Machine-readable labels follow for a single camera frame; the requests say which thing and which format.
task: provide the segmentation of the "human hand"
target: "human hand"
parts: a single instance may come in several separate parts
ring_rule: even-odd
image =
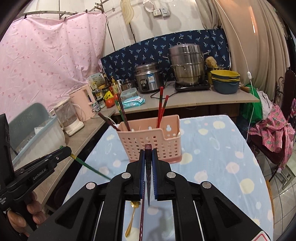
[[[31,203],[29,203],[27,205],[27,210],[30,214],[33,215],[33,220],[36,224],[40,225],[42,224],[45,220],[46,217],[44,215],[42,211],[42,207],[40,202],[36,201],[37,200],[37,195],[35,192],[32,192],[30,194],[30,197],[32,199]],[[26,235],[27,237],[29,237],[29,233],[26,231],[25,227],[27,226],[27,222],[25,221],[25,219],[16,214],[15,212],[9,210],[7,212],[7,216],[9,219],[9,222],[11,224],[11,226],[19,233],[23,233],[24,235]]]

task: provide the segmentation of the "beige curtain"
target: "beige curtain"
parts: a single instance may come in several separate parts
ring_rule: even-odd
[[[206,3],[207,7],[200,10],[202,22],[209,28],[221,20],[232,69],[241,74],[244,85],[249,83],[249,70],[252,84],[272,100],[275,81],[284,76],[290,66],[284,31],[273,7],[266,0],[201,0],[200,4]]]
[[[200,12],[200,19],[205,29],[215,29],[221,26],[212,0],[195,0]]]

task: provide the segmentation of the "green chopstick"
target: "green chopstick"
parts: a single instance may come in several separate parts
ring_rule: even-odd
[[[118,111],[119,111],[119,114],[121,115],[122,120],[124,121],[124,117],[123,117],[122,111],[121,111],[121,109],[120,109],[120,106],[119,106],[117,100],[115,100],[115,104],[116,104],[116,106],[117,106],[117,109],[118,109]]]
[[[92,170],[93,172],[95,172],[96,174],[99,174],[100,176],[108,179],[108,180],[111,180],[111,178],[107,177],[106,175],[104,175],[103,173],[97,171],[96,169],[94,169],[93,167],[91,167],[90,165],[86,164],[84,161],[82,161],[80,158],[78,158],[77,156],[75,156],[73,153],[71,153],[71,157],[78,161],[78,163],[80,163],[81,165],[85,166],[86,168]]]

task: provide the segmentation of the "metal chair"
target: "metal chair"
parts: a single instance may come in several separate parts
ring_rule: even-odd
[[[295,86],[296,86],[296,75],[293,71],[287,70],[285,73],[285,78],[280,77],[279,81],[281,80],[282,84],[284,85],[283,91],[280,90],[280,85],[276,82],[276,89],[274,95],[274,103],[276,102],[277,98],[282,95],[282,103],[281,103],[281,111],[285,117],[288,119],[288,116],[291,112],[291,105],[294,99],[295,93]],[[271,152],[262,144],[262,137],[258,135],[250,136],[251,144],[254,144],[256,148],[258,148],[273,164],[280,165],[280,163],[284,159],[284,148],[281,149],[279,153]],[[285,146],[285,137],[283,136],[282,139],[282,146]],[[276,174],[276,170],[273,172],[269,182]]]

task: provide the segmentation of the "metal screw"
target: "metal screw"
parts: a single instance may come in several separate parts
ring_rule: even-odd
[[[174,177],[176,177],[176,173],[174,173],[174,172],[168,172],[167,173],[167,177],[168,178],[174,178]]]
[[[88,183],[88,184],[86,185],[86,188],[89,189],[89,190],[91,190],[91,189],[94,189],[95,186],[96,186],[96,184],[94,184],[94,183]]]
[[[204,187],[204,188],[211,188],[211,186],[212,186],[212,184],[210,183],[210,182],[203,182],[202,183],[202,186]]]
[[[131,177],[131,174],[128,173],[128,172],[124,172],[123,174],[121,174],[121,177],[124,178],[124,179],[128,179]]]

